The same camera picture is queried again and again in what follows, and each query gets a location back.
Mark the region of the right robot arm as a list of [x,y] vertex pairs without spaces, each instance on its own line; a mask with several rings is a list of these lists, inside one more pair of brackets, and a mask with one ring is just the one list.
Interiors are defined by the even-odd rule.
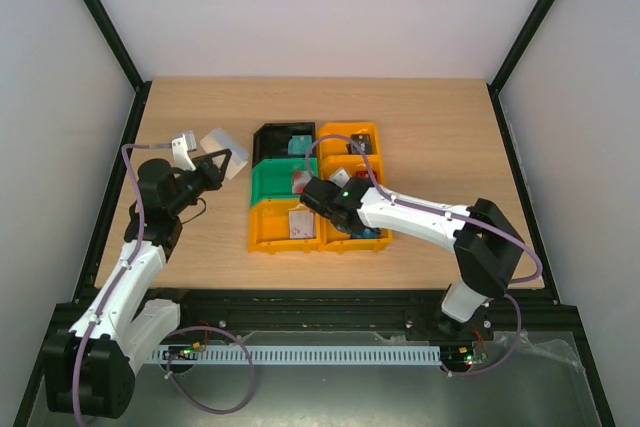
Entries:
[[373,179],[351,177],[344,185],[312,178],[300,201],[339,231],[391,230],[431,242],[452,253],[461,279],[448,288],[436,314],[445,337],[460,337],[476,310],[502,297],[525,244],[501,210],[479,199],[472,206],[429,202],[399,194]]

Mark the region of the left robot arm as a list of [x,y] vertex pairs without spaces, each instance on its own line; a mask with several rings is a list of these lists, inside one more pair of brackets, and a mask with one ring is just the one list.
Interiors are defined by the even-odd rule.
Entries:
[[231,158],[230,149],[196,158],[176,149],[173,161],[127,169],[135,201],[116,264],[81,317],[42,348],[50,410],[73,414],[80,426],[125,412],[139,370],[180,322],[177,303],[143,298],[177,246],[181,213],[222,186]]

